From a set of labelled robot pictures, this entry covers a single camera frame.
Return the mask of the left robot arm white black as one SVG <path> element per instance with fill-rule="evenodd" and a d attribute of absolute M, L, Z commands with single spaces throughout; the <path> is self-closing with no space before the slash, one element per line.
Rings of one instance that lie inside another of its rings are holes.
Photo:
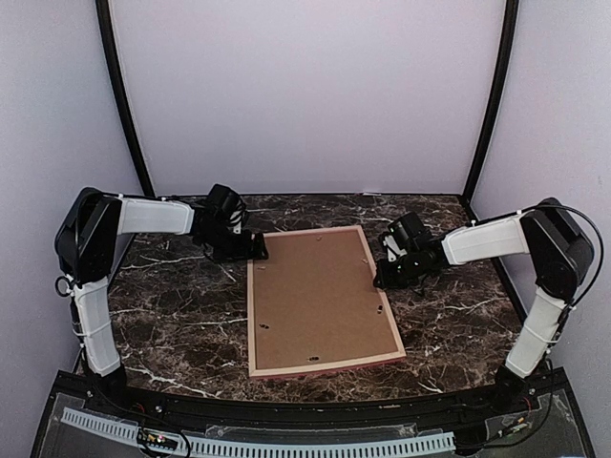
<path fill-rule="evenodd" d="M 216 184 L 193 203 L 175 198 L 145 198 L 105 193 L 87 187 L 77 196 L 60 226 L 54 250 L 61 276 L 56 293 L 71 300 L 74 334 L 84 349 L 90 372 L 108 379 L 96 398 L 115 416 L 135 407 L 134 393 L 119 381 L 125 376 L 108 305 L 116 240 L 131 234 L 188 236 L 212 251 L 215 263 L 265 260 L 264 237 L 246 229 L 248 212 L 242 197 Z"/>

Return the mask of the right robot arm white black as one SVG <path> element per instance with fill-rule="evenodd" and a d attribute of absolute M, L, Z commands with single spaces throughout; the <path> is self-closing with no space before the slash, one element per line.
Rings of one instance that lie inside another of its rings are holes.
<path fill-rule="evenodd" d="M 444 268 L 512 255 L 530 257 L 536 292 L 520 333 L 495 374 L 487 405 L 506 414 L 524 397 L 527 379 L 558 342 L 604 261 L 601 236 L 581 228 L 590 219 L 555 198 L 434 236 L 414 212 L 392 222 L 379 239 L 386 251 L 375 263 L 375 287 L 407 289 Z"/>

